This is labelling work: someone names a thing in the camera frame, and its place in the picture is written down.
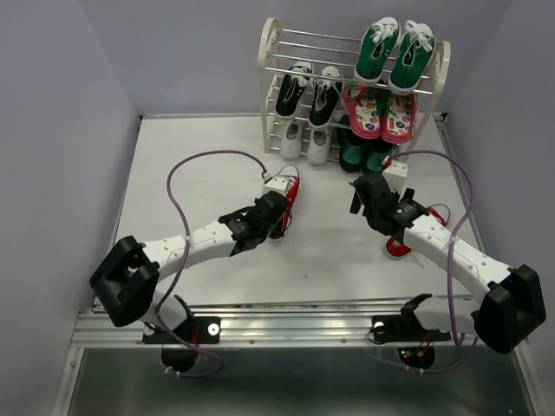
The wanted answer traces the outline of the white sneaker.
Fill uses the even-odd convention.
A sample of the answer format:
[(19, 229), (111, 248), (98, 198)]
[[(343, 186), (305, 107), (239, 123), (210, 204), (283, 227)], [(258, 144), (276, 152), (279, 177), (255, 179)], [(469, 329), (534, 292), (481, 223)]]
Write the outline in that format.
[(290, 119), (283, 123), (280, 154), (284, 159), (296, 159), (301, 155), (305, 124), (304, 120), (298, 119)]
[(311, 164), (320, 166), (328, 160), (334, 132), (334, 127), (327, 127), (322, 130), (310, 130), (309, 146), (306, 157)]

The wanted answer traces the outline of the black canvas sneaker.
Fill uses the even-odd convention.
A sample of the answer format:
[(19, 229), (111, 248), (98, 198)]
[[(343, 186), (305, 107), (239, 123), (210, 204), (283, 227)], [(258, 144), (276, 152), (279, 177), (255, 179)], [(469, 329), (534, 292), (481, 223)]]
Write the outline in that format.
[(313, 82), (314, 96), (308, 122), (312, 129), (324, 130), (332, 120), (343, 91), (343, 73), (333, 65), (324, 67)]
[(287, 69), (275, 105), (278, 118), (290, 120), (295, 117), (300, 99), (311, 84), (313, 70), (313, 64), (307, 61), (294, 62)]

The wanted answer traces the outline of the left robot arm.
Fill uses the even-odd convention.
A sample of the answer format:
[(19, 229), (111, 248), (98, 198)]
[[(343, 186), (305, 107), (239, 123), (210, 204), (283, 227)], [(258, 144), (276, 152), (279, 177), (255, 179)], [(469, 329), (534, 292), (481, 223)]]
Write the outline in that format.
[(158, 283), (197, 264), (255, 249), (281, 225), (289, 207), (285, 196), (270, 191), (252, 206), (226, 214), (187, 237), (144, 243), (124, 237), (102, 260), (89, 284), (117, 328), (143, 322), (155, 328), (152, 343), (215, 345), (220, 319), (194, 317), (180, 297), (159, 292)]

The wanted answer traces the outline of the red canvas sneaker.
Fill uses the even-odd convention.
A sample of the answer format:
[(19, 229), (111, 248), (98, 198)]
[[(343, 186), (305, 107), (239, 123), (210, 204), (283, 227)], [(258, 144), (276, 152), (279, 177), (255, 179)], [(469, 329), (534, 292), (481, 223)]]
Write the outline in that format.
[(270, 234), (269, 238), (278, 241), (285, 238), (288, 229), (291, 226), (291, 222), (293, 219), (293, 206), (296, 202), (298, 193), (301, 187), (301, 173), (297, 166), (288, 164), (283, 166), (276, 175), (287, 175), (290, 179), (291, 185), (290, 189), (287, 193), (287, 200), (289, 203), (289, 207), (287, 212), (284, 214), (283, 218), (281, 219), (280, 223), (273, 229), (272, 233)]
[[(428, 212), (443, 226), (447, 226), (451, 219), (451, 209), (443, 203), (433, 204), (428, 207)], [(394, 260), (402, 259), (412, 253), (412, 250), (399, 243), (394, 238), (389, 238), (384, 246), (385, 254)]]

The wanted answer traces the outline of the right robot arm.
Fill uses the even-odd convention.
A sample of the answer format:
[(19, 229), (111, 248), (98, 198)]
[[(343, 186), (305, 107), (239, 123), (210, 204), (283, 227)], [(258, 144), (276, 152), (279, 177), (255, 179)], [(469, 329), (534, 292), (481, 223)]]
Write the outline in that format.
[(455, 299), (420, 294), (396, 315), (373, 320), (375, 342), (435, 341), (450, 338), (456, 329), (482, 340), (500, 354), (511, 352), (545, 322), (545, 304), (539, 275), (523, 264), (513, 268), (452, 235), (427, 208), (415, 202), (414, 192), (393, 192), (380, 173), (352, 182), (350, 206), (369, 227), (420, 253), (450, 272), (469, 295)]

